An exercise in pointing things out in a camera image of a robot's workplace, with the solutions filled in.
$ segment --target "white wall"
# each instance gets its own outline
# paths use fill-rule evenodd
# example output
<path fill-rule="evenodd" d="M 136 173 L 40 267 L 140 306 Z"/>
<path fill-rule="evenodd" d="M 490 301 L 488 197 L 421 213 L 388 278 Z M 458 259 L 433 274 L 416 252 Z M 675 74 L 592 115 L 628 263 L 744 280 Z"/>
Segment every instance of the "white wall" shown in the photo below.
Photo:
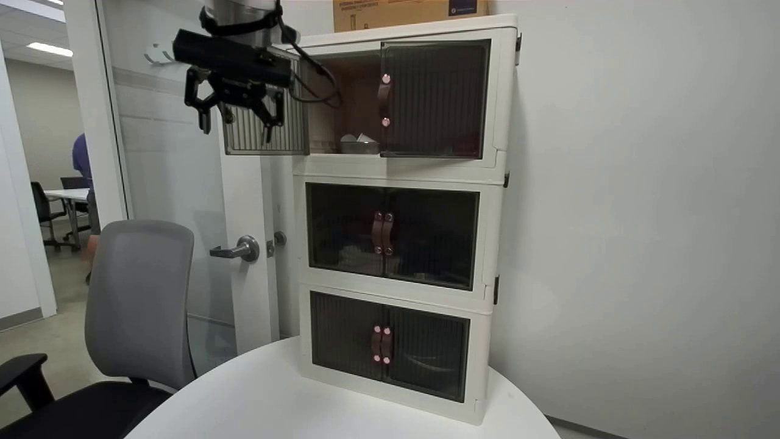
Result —
<path fill-rule="evenodd" d="M 43 187 L 61 187 L 61 175 L 78 175 L 70 147 L 82 132 L 74 74 L 7 62 L 7 76 L 30 178 Z"/>
<path fill-rule="evenodd" d="M 496 9 L 524 51 L 493 364 L 615 434 L 778 436 L 780 2 Z"/>
<path fill-rule="evenodd" d="M 33 204 L 18 115 L 0 47 L 0 320 L 57 313 L 41 230 Z"/>

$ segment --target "floor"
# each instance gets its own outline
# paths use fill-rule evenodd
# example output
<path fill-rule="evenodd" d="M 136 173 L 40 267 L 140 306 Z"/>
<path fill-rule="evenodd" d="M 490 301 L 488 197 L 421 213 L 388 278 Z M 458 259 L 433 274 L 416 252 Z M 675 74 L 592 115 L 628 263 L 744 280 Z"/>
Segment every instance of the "floor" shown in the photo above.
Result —
<path fill-rule="evenodd" d="M 0 329 L 0 360 L 18 353 L 46 353 L 43 376 L 54 398 L 69 396 L 87 382 L 101 381 L 101 370 L 92 367 L 82 343 L 82 315 L 85 315 L 85 274 L 87 260 L 69 250 L 48 254 L 48 271 L 54 280 L 59 315 L 48 320 L 33 320 L 7 329 Z M 0 428 L 26 414 L 26 404 L 18 390 L 0 398 Z"/>

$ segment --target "chair armrest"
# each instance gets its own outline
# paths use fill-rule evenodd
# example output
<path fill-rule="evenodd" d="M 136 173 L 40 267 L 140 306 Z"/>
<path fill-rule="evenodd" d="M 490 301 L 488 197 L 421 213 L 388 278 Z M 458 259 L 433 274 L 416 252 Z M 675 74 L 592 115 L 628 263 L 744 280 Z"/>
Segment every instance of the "chair armrest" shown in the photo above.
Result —
<path fill-rule="evenodd" d="M 0 367 L 0 396 L 9 387 L 19 387 L 30 409 L 41 409 L 54 403 L 48 382 L 41 374 L 46 353 L 18 356 Z"/>

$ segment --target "ceiling light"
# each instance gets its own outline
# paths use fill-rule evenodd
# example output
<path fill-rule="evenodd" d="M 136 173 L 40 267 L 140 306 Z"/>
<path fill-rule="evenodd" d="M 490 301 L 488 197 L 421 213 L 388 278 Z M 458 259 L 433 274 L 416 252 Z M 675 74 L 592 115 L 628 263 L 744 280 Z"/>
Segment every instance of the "ceiling light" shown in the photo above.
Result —
<path fill-rule="evenodd" d="M 70 48 L 63 48 L 63 47 L 52 47 L 52 45 L 41 45 L 41 42 L 33 42 L 30 48 L 35 51 L 46 51 L 46 53 L 57 53 L 57 56 L 74 56 Z"/>

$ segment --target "door handle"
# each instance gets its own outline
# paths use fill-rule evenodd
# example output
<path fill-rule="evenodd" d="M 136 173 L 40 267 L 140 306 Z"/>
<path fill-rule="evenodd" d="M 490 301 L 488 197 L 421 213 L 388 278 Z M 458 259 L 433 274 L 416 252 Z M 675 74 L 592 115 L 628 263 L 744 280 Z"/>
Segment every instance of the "door handle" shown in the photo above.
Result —
<path fill-rule="evenodd" d="M 260 246 L 254 241 L 254 237 L 240 237 L 235 250 L 215 246 L 215 250 L 210 250 L 210 256 L 258 260 Z"/>

